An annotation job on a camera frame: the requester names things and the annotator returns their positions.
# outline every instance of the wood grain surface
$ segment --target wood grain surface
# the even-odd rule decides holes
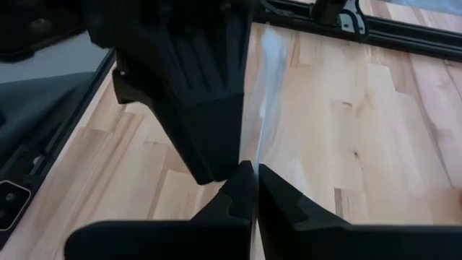
[[[361,4],[462,33],[460,17]],[[264,29],[251,33],[247,94]],[[263,162],[352,223],[461,224],[462,65],[276,30],[289,42],[288,66]],[[221,185],[196,185],[152,112],[118,105],[108,76],[0,259],[62,259],[68,235],[98,220],[187,220]],[[258,236],[254,257],[263,259]]]

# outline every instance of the wooden surface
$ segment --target wooden surface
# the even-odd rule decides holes
[[[375,1],[362,9],[462,32],[462,19],[445,14]],[[253,27],[247,93],[263,30]],[[353,223],[460,224],[462,65],[277,31],[288,67],[263,162]],[[152,113],[118,105],[108,77],[0,259],[62,259],[67,236],[98,220],[187,220],[219,187],[197,186]],[[258,238],[255,254],[263,258]]]

